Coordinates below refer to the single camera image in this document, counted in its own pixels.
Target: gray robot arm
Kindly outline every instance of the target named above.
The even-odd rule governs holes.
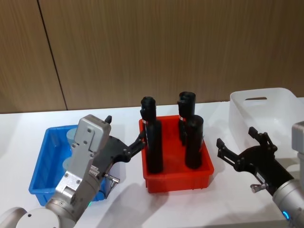
[[[275,160],[277,147],[272,144],[267,133],[258,133],[253,127],[249,128],[248,133],[259,142],[259,146],[248,148],[237,155],[218,139],[218,157],[238,172],[252,173],[260,182],[250,186],[252,191],[256,193],[267,190],[289,221],[289,227],[304,228],[304,122],[296,123],[292,127],[292,148],[298,151],[300,180],[295,180]]]
[[[284,183],[272,199],[291,227],[304,228],[304,122],[292,127],[292,148],[298,151],[300,180],[293,179]]]
[[[74,227],[100,190],[103,178],[112,182],[111,189],[119,182],[108,174],[111,167],[129,162],[144,147],[143,133],[130,146],[110,136],[111,121],[110,116],[105,121],[93,115],[80,119],[70,165],[45,208],[29,212],[10,209],[0,216],[0,228]]]

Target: blue plastic crate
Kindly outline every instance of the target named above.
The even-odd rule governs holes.
[[[46,130],[28,189],[31,194],[36,195],[41,206],[45,206],[55,193],[55,188],[65,173],[62,163],[72,155],[66,136],[70,129],[76,127],[77,125],[70,125]],[[100,188],[105,192],[104,181]],[[99,192],[93,201],[103,200],[105,196],[102,192]]]

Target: black flashlight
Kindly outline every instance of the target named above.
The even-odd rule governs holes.
[[[186,155],[185,163],[188,168],[197,169],[202,164],[201,145],[203,143],[204,120],[199,115],[193,115],[185,123]]]
[[[162,159],[162,123],[156,119],[155,100],[146,96],[142,99],[141,115],[146,133],[146,162],[150,173],[160,173],[163,170]]]
[[[179,136],[182,145],[186,144],[185,122],[194,115],[195,111],[195,93],[181,92],[180,100],[177,102],[179,106]]]

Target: white table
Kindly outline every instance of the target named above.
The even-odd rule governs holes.
[[[196,105],[204,118],[205,142],[215,171],[208,188],[149,194],[139,153],[127,164],[115,165],[122,182],[109,198],[94,202],[76,228],[201,228],[285,227],[286,222],[267,191],[253,194],[258,183],[217,157],[216,139],[240,153],[228,128],[229,102]],[[77,124],[87,114],[101,119],[112,115],[111,135],[126,144],[139,133],[139,107],[0,115],[0,214],[15,206],[40,207],[28,191],[45,130]],[[177,105],[157,107],[157,115],[178,114]]]

